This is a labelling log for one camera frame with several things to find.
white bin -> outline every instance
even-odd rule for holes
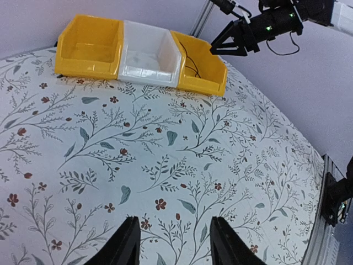
[[[177,87],[180,63],[169,30],[124,20],[119,80]]]

red flower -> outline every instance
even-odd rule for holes
[[[59,241],[58,243],[56,243],[56,240],[53,239],[53,240],[51,241],[51,243],[53,244],[53,245],[51,246],[51,249],[52,249],[52,250],[61,250],[61,245],[62,245],[62,242],[61,242],[61,241]]]
[[[123,156],[126,156],[126,155],[127,155],[127,149],[125,149],[125,148],[120,149],[120,153],[121,153]]]
[[[47,184],[43,184],[43,182],[39,182],[38,190],[45,191],[46,187],[47,187]]]
[[[50,100],[49,100],[48,97],[42,97],[41,101],[42,101],[43,103],[47,103],[47,102],[49,102]]]
[[[116,102],[119,102],[119,100],[114,96],[110,98],[110,102],[116,103]]]
[[[27,173],[24,174],[23,176],[24,176],[24,178],[26,178],[26,179],[30,179],[30,178],[32,177],[32,174],[29,173],[29,172],[27,172]]]
[[[221,183],[216,183],[215,184],[215,189],[217,189],[217,190],[220,190],[220,189],[222,189],[222,184]]]
[[[251,248],[250,248],[250,250],[253,252],[253,253],[257,253],[258,252],[258,248],[259,248],[259,246],[258,245],[251,245]]]
[[[20,128],[20,129],[18,129],[17,134],[18,134],[19,136],[23,136],[26,132],[27,132],[27,131],[26,131],[25,128]]]
[[[115,207],[113,207],[112,203],[109,203],[109,206],[105,206],[104,209],[108,209],[108,213],[111,213],[112,211],[115,210]]]
[[[15,207],[16,203],[18,203],[17,194],[11,193],[9,198],[7,198],[7,202],[9,202],[12,207]]]
[[[41,89],[44,89],[44,88],[48,87],[48,85],[47,85],[47,83],[42,83],[39,85],[39,87],[41,87]]]
[[[155,203],[156,203],[157,211],[159,211],[161,209],[164,210],[165,206],[167,204],[167,202],[165,202],[163,199],[156,200]]]
[[[149,228],[151,228],[151,224],[148,223],[149,220],[148,219],[145,219],[144,221],[141,222],[141,228],[147,230]]]

wall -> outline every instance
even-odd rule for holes
[[[260,14],[258,0],[242,3]],[[212,41],[231,20],[234,17],[214,8],[201,38]],[[311,22],[304,23],[302,36],[293,36],[301,47],[299,54],[276,56],[262,43],[259,53],[225,59],[345,173],[353,155],[353,38]],[[271,47],[278,52],[296,49],[289,34],[272,41]]]
[[[77,13],[134,20],[188,34],[203,3],[204,0],[0,0],[0,59],[54,45]]]

yellow plastic bin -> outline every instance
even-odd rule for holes
[[[59,37],[55,72],[117,79],[123,44],[123,21],[76,15]]]
[[[218,56],[211,54],[211,45],[207,41],[192,36],[176,31],[170,32],[181,53],[177,88],[196,93],[223,96],[226,90],[228,69]]]

storage bin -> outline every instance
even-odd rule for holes
[[[176,31],[171,31],[171,34],[182,57],[177,88],[223,96],[228,69],[218,56],[211,54],[211,45]]]
[[[117,79],[123,41],[123,21],[77,15],[59,37],[55,72]]]
[[[118,79],[177,87],[181,53],[167,29],[124,21]]]

